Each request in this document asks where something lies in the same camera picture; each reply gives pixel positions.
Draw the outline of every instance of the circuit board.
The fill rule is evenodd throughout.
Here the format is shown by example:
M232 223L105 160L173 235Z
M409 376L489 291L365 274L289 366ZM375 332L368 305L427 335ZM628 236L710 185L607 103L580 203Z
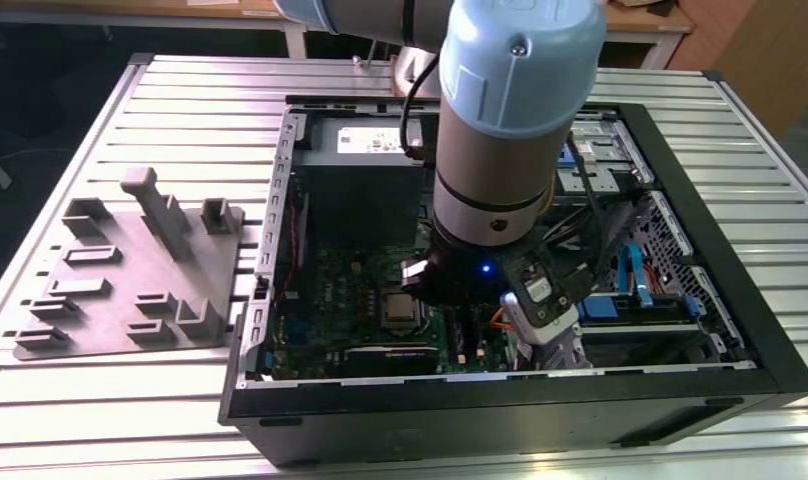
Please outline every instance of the circuit board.
M508 369L505 333L489 328L497 305L440 309L403 297L400 263L419 253L404 247L317 252L315 268L304 269L300 302L312 308L292 310L284 305L269 323L276 377L335 378L341 375L344 352L375 347L436 350L432 374ZM389 305L399 300L413 309L401 329L384 322Z

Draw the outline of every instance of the open computer tower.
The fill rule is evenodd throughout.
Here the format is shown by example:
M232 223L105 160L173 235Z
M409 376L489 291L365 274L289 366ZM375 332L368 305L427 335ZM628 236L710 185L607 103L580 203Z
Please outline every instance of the open computer tower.
M432 228L439 105L413 109L423 162L399 148L399 99L288 102L220 411L276 465L660 445L808 394L808 369L643 106L588 104L573 123L615 258L579 321L528 345L496 322L499 299L443 308L400 290ZM536 227L568 255L586 239L569 155ZM556 230L572 215L575 229ZM652 309L623 292L627 245Z

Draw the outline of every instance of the motherboard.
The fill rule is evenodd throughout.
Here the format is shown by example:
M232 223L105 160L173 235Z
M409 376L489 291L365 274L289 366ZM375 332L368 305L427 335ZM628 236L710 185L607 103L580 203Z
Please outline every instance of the motherboard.
M400 290L400 264L420 253L415 247L317 252L304 278L312 308L300 308L301 294L287 291L281 313L269 323L275 378L508 369L507 335L489 326L496 304L436 308Z

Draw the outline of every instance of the blue latch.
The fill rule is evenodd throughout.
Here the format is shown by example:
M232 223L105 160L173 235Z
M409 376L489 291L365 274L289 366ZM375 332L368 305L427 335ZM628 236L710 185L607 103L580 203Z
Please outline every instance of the blue latch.
M688 316L692 319L698 319L698 317L700 317L700 307L698 306L698 299L691 295L686 295L683 297L683 301L686 302L686 310L688 310Z
M630 275L627 271L627 260L632 266L632 286L630 285ZM642 248L636 243L627 243L620 249L618 255L618 290L622 292L639 292L643 307L654 306L654 299L650 296L647 288L647 276L644 275L644 258Z
M561 152L559 153L559 168L575 168L576 167L576 159L573 158L573 154L569 151L569 147L564 144L561 148Z
M578 307L580 318L592 320L600 318L618 318L618 309L615 308L612 297L591 295L582 301Z

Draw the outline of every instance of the slotted metal table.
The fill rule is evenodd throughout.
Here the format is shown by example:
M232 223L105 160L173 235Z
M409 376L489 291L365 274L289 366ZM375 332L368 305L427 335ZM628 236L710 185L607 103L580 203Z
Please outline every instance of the slotted metal table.
M351 61L134 57L0 282L0 478L299 475L280 472L239 432L217 424L225 347L24 363L5 332L26 320L21 301L42 288L52 247L69 238L57 221L68 200L100 196L114 211L137 208L117 185L133 165L156 168L161 193L180 201L225 197L247 211L235 322L253 288L248 272L284 96L387 96L389 77L384 62L363 70ZM792 161L727 84L700 73L602 70L591 100L647 105L808 364L808 181ZM349 478L356 472L808 478L808 398L667 447L344 465L315 473Z

